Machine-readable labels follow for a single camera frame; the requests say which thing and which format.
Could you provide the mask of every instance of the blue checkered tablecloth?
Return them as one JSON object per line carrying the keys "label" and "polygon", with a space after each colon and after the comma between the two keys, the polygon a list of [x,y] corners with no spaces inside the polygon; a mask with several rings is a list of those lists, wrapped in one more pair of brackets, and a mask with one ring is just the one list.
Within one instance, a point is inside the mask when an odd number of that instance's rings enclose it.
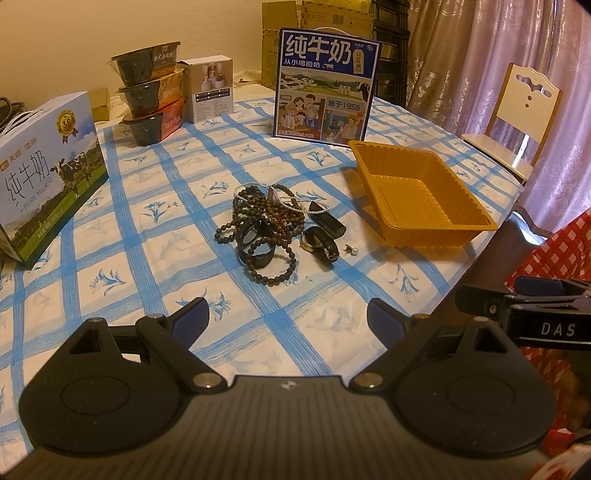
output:
{"label": "blue checkered tablecloth", "polygon": [[[87,317],[127,325],[203,296],[210,324],[192,351],[226,378],[340,374],[348,381],[384,351],[367,327],[367,302],[432,311],[492,237],[482,233],[461,249],[386,246],[351,151],[272,138],[273,111],[273,99],[238,102],[233,115],[185,124],[144,148],[122,125],[99,131],[110,180],[32,271],[8,263],[1,274],[0,471],[31,448],[17,415],[24,385]],[[519,194],[493,161],[379,99],[366,140],[433,150],[499,224]],[[359,255],[343,254],[329,268],[296,246],[291,279],[273,288],[252,282],[234,247],[213,240],[231,219],[235,187],[251,182],[282,183],[298,198],[328,203],[347,227],[337,244]],[[285,265],[276,259],[263,272],[275,276]]]}

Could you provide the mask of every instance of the wristwatch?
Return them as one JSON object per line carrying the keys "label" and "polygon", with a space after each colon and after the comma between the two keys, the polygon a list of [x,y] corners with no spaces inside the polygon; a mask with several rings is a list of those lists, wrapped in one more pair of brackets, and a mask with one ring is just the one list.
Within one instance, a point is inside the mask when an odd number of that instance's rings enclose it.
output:
{"label": "wristwatch", "polygon": [[319,226],[311,226],[301,234],[300,246],[324,263],[335,262],[339,258],[335,241]]}

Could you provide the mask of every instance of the plastic food container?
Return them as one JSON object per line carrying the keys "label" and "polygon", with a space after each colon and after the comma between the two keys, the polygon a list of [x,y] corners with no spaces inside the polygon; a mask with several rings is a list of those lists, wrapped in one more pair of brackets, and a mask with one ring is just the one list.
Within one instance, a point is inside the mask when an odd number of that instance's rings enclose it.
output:
{"label": "plastic food container", "polygon": [[121,123],[129,125],[135,142],[140,147],[161,142],[172,132],[178,130],[182,123],[184,98],[143,116],[133,116],[128,113]]}
{"label": "plastic food container", "polygon": [[130,51],[111,58],[109,64],[127,87],[174,72],[180,42]]}
{"label": "plastic food container", "polygon": [[182,78],[183,70],[178,69],[159,79],[133,87],[121,87],[119,92],[125,95],[133,116],[148,115],[181,98]]}
{"label": "plastic food container", "polygon": [[392,247],[462,247],[497,225],[435,153],[351,141],[368,199]]}

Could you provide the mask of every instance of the black storage rack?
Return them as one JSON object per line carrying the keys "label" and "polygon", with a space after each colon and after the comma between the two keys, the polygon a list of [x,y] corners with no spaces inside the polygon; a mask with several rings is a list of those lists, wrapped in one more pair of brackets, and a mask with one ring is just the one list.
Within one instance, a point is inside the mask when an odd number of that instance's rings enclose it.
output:
{"label": "black storage rack", "polygon": [[406,106],[408,70],[408,7],[406,0],[373,0],[374,40],[382,43],[375,96]]}

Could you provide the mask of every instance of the black ring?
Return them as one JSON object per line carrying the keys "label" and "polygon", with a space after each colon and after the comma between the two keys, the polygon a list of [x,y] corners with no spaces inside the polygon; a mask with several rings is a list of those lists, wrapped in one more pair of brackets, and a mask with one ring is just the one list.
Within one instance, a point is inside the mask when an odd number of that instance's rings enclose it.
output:
{"label": "black ring", "polygon": [[[256,236],[252,241],[245,244],[244,237],[246,237],[246,234],[250,232],[253,228],[256,228]],[[236,242],[238,243],[238,257],[240,258],[240,261],[242,263],[246,264],[246,252],[244,250],[245,247],[248,247],[256,240],[257,237],[261,236],[273,236],[273,231],[271,230],[269,225],[267,225],[266,222],[262,222],[260,220],[250,220],[248,222],[245,222],[240,227],[240,230],[238,231],[238,234],[236,236]],[[271,260],[273,260],[273,255],[275,255],[275,244],[270,243],[269,246],[271,247],[271,249],[268,252],[265,252],[263,254],[252,255],[251,259],[253,260],[253,264],[256,269],[266,267],[269,263],[271,263]]]}

